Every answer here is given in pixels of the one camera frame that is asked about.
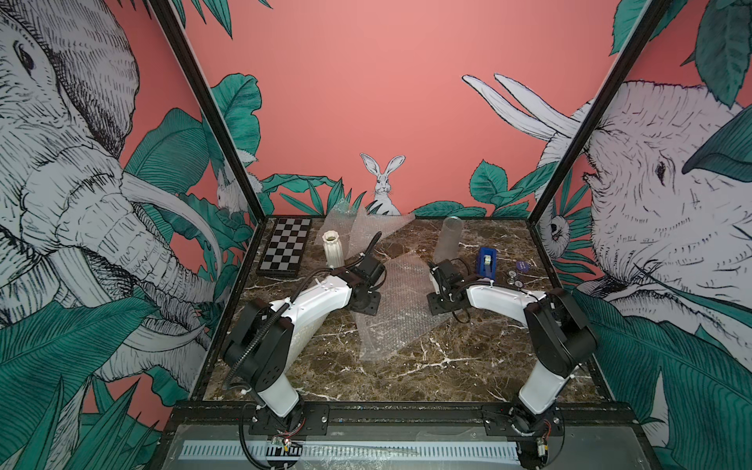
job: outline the elephant eye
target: elephant eye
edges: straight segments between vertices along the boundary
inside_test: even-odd
[[[663,182],[663,178],[666,176],[666,164],[664,162],[661,162],[656,167],[656,176],[660,180],[660,183],[665,186],[666,183]]]
[[[18,60],[21,61],[21,65],[26,69],[26,73],[31,76],[32,70],[34,70],[34,59],[23,49],[23,44],[20,44],[18,41],[14,42],[13,49],[16,51]]]

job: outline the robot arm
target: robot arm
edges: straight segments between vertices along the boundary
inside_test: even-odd
[[[563,289],[544,293],[495,287],[490,280],[462,276],[449,260],[432,264],[431,275],[436,288],[428,295],[432,314],[485,308],[528,327],[538,360],[517,395],[511,419],[521,434],[538,431],[572,372],[598,346],[583,311]]]

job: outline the elephant ear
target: elephant ear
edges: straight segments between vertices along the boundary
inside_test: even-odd
[[[101,0],[0,0],[0,9],[40,44],[94,138],[119,156],[131,131],[138,66],[107,5]]]

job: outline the pink wall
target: pink wall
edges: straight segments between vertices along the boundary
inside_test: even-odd
[[[190,3],[185,11],[210,86],[238,72],[259,80],[262,138],[250,172],[343,177],[359,194],[375,183],[360,153],[382,169],[406,155],[390,183],[407,212],[436,200],[482,205],[468,182],[483,159],[510,185],[535,169],[545,142],[504,123],[461,77],[507,75],[571,114],[614,60],[617,3],[317,0],[270,10],[230,0],[232,38],[207,11],[206,24]],[[295,211],[272,200],[278,213]]]

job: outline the black metal bracket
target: black metal bracket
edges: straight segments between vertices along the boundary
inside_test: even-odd
[[[243,418],[248,423],[250,435],[275,435],[281,430],[287,430],[284,418],[278,417],[269,408],[261,408],[251,416]],[[301,418],[305,418],[305,423],[296,436],[326,435],[329,425],[329,406],[323,403],[306,402],[303,404]]]

